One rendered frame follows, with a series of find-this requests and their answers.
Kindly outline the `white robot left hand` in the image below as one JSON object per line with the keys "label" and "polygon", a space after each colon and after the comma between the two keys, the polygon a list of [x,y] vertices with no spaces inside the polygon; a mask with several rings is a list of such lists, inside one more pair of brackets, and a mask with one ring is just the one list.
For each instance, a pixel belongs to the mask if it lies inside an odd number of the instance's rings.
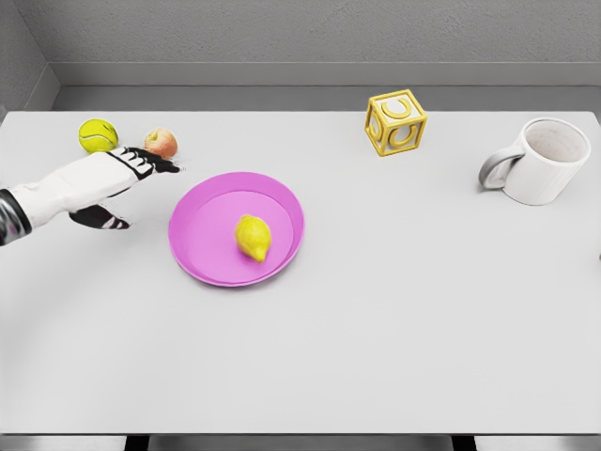
{"label": "white robot left hand", "polygon": [[180,168],[142,148],[122,147],[92,154],[64,168],[68,183],[65,210],[71,221],[95,229],[128,229],[130,224],[100,204],[128,191],[153,174],[175,174]]}

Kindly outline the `pink plate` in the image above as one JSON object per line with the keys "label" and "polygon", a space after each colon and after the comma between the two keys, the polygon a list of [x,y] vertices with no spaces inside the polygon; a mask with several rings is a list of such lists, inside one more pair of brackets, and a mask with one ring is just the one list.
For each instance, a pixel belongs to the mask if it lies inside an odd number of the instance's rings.
{"label": "pink plate", "polygon": [[[239,219],[249,214],[270,228],[271,246],[259,263],[235,241]],[[261,282],[282,270],[297,254],[304,234],[299,199],[282,182],[252,172],[231,172],[191,188],[177,203],[168,239],[179,266],[218,287]]]}

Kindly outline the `yellow lemon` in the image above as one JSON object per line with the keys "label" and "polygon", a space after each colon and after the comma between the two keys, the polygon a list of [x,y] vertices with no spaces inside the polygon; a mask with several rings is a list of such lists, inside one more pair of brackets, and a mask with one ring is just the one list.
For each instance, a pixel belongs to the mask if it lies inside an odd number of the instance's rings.
{"label": "yellow lemon", "polygon": [[242,215],[235,228],[235,240],[244,255],[262,263],[271,247],[270,228],[259,217]]}

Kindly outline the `yellow-green tennis ball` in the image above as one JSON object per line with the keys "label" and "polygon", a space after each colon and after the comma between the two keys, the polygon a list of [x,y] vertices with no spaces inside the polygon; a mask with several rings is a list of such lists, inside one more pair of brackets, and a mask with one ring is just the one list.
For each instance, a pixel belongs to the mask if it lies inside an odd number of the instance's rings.
{"label": "yellow-green tennis ball", "polygon": [[81,147],[88,153],[106,152],[118,146],[116,128],[108,121],[92,118],[84,122],[78,131]]}

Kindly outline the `red-yellow apple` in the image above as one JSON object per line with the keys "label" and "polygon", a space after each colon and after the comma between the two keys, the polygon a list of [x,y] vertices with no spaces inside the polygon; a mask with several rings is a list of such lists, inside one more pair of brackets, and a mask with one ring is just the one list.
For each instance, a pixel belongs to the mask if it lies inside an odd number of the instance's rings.
{"label": "red-yellow apple", "polygon": [[157,128],[146,135],[144,150],[169,160],[177,154],[177,139],[169,130]]}

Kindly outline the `yellow letter block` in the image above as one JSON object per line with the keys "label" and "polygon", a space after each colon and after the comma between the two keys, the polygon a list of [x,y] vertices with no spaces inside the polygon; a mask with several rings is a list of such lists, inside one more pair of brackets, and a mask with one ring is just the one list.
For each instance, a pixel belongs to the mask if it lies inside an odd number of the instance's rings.
{"label": "yellow letter block", "polygon": [[364,130],[380,157],[416,149],[428,116],[409,89],[368,100]]}

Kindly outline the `white mug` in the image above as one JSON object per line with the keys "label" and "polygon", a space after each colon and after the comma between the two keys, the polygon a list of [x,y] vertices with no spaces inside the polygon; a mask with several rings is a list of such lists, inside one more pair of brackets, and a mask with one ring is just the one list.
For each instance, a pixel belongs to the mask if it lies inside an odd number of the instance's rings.
{"label": "white mug", "polygon": [[577,126],[554,117],[527,122],[514,143],[489,156],[478,181],[487,190],[501,190],[515,201],[542,206],[563,191],[592,151]]}

